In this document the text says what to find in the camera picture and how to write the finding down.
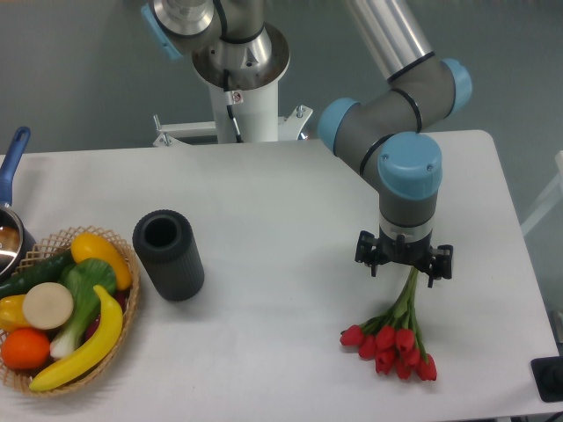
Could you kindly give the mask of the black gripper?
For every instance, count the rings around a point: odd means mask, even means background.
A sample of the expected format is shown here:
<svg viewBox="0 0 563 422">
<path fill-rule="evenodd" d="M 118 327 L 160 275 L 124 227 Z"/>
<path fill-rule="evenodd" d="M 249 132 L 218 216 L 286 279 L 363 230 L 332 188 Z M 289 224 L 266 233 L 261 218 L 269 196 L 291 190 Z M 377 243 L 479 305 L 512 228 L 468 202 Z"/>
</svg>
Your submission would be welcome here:
<svg viewBox="0 0 563 422">
<path fill-rule="evenodd" d="M 379 266 L 397 263 L 417 268 L 428 276 L 428 287 L 436 280 L 452 278 L 453 246 L 450 244 L 430 246 L 431 233 L 421 240 L 408 242 L 404 235 L 391 238 L 380 232 L 379 238 L 362 230 L 359 234 L 355 262 L 370 269 L 372 277 L 377 276 Z"/>
</svg>

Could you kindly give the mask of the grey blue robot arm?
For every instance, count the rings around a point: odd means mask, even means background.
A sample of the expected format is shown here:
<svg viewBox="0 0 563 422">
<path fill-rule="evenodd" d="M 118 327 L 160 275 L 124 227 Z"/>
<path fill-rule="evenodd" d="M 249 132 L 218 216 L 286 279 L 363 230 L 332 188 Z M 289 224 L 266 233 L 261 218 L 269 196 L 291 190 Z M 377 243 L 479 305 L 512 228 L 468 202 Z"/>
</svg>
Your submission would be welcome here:
<svg viewBox="0 0 563 422">
<path fill-rule="evenodd" d="M 405 2 L 349 1 L 347 9 L 389 85 L 368 104 L 333 101 L 318 121 L 325 146 L 379 195 L 379 231 L 359 235 L 355 259 L 448 279 L 453 249 L 431 244 L 442 152 L 425 129 L 469 101 L 471 77 L 460 62 L 436 58 Z M 289 47 L 261 1 L 149 1 L 142 14 L 165 52 L 190 57 L 208 85 L 219 142 L 281 139 L 289 124 L 266 93 L 289 66 Z"/>
</svg>

